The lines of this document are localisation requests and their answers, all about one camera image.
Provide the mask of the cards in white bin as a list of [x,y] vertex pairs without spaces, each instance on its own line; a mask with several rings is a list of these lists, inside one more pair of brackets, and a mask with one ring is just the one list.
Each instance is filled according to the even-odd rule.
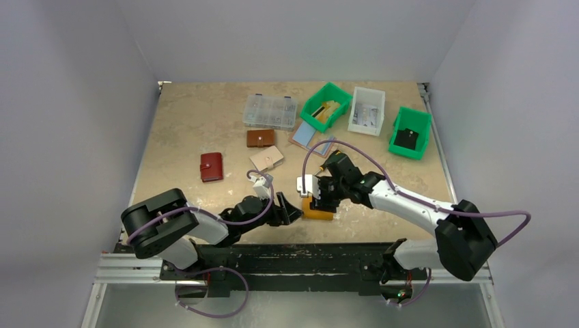
[[354,107],[352,123],[359,126],[375,128],[378,122],[378,113],[377,107],[357,102]]

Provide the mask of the red leather card holder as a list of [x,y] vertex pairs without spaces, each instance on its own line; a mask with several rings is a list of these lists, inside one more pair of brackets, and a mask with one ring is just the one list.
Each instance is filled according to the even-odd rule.
[[220,181],[223,175],[223,155],[209,152],[200,155],[200,177],[203,183]]

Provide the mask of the beige card holder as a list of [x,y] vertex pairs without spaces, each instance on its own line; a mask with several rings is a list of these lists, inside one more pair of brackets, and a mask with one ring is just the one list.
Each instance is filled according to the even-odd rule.
[[283,162],[284,156],[276,146],[270,146],[249,157],[257,171],[264,172]]

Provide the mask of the white plastic bin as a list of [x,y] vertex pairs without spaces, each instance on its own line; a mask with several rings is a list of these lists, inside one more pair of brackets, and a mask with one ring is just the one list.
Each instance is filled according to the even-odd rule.
[[384,123],[385,104],[385,91],[356,86],[348,131],[378,137]]

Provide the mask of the clear plastic organizer box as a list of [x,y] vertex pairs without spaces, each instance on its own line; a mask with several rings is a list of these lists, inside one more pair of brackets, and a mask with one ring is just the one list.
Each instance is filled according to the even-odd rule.
[[245,126],[292,131],[295,127],[298,101],[290,96],[274,97],[250,94],[242,121]]

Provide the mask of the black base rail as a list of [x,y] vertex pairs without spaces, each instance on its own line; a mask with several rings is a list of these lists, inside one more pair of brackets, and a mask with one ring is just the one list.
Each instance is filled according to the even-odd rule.
[[[382,280],[383,253],[392,242],[310,243],[310,244],[237,244],[226,248],[200,245],[201,262],[185,273],[178,273],[163,260],[161,280],[193,280],[208,283],[209,297],[229,297],[231,292],[355,292],[376,296],[391,292],[388,284],[404,286],[427,278],[426,269],[412,269]],[[243,274],[345,273],[345,277],[265,277]]]

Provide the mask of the cards in green bin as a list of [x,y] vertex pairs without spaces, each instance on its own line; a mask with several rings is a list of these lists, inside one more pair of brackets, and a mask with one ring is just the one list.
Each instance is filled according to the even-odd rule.
[[341,104],[334,100],[322,102],[322,105],[316,109],[311,116],[321,124],[326,124],[329,117],[340,108]]

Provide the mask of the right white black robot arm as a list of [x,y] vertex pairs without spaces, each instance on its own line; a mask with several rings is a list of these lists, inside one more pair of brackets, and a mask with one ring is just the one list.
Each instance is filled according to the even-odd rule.
[[498,248],[498,241],[469,201],[441,202],[389,184],[378,172],[362,173],[350,158],[337,151],[327,158],[327,176],[297,177],[301,197],[312,198],[313,210],[335,213],[342,200],[393,214],[431,234],[428,240],[401,238],[382,255],[384,282],[412,269],[445,269],[470,281]]

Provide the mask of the stack of loose cards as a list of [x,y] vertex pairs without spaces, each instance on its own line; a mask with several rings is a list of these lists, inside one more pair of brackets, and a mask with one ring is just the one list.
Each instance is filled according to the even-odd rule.
[[[291,144],[294,144],[295,146],[298,146],[306,151],[309,151],[316,143],[324,140],[335,140],[335,136],[321,133],[305,121],[301,122],[288,138],[288,141]],[[335,143],[324,143],[318,146],[312,152],[312,154],[325,159],[331,152],[336,149],[337,146]]]

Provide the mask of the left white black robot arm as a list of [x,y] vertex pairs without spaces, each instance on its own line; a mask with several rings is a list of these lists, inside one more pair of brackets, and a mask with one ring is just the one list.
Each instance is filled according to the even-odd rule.
[[201,259],[195,238],[229,247],[255,228],[288,226],[303,215],[282,192],[275,196],[271,200],[248,195],[215,215],[191,206],[183,191],[174,188],[128,207],[120,218],[128,235],[126,243],[138,259],[159,256],[186,270]]

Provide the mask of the mustard yellow card holder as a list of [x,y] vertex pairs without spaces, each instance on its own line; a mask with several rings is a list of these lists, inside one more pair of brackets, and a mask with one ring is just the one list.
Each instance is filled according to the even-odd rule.
[[318,221],[332,221],[334,214],[330,212],[325,212],[321,210],[314,210],[311,208],[313,198],[307,197],[302,198],[302,218],[308,220],[318,220]]

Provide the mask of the brown leather card holder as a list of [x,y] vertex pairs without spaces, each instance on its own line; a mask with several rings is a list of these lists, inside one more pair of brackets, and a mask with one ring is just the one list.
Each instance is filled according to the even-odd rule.
[[274,146],[276,134],[274,129],[250,130],[246,132],[246,146],[248,148],[265,148]]

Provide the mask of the green bin with cards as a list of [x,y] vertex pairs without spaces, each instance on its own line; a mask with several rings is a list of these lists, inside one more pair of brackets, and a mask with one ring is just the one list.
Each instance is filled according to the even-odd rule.
[[315,130],[325,133],[346,113],[352,99],[351,94],[328,82],[305,103],[300,117]]

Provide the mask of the black card holder in bin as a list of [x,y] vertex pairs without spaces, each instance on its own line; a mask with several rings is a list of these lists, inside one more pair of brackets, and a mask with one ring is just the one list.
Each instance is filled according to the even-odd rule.
[[419,134],[409,128],[399,129],[393,142],[394,146],[402,147],[409,150],[416,150],[416,144]]

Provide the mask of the green bin right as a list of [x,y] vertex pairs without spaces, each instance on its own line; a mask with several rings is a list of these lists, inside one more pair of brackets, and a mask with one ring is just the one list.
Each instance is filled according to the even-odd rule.
[[413,160],[421,160],[429,143],[432,115],[400,107],[393,123],[388,151]]

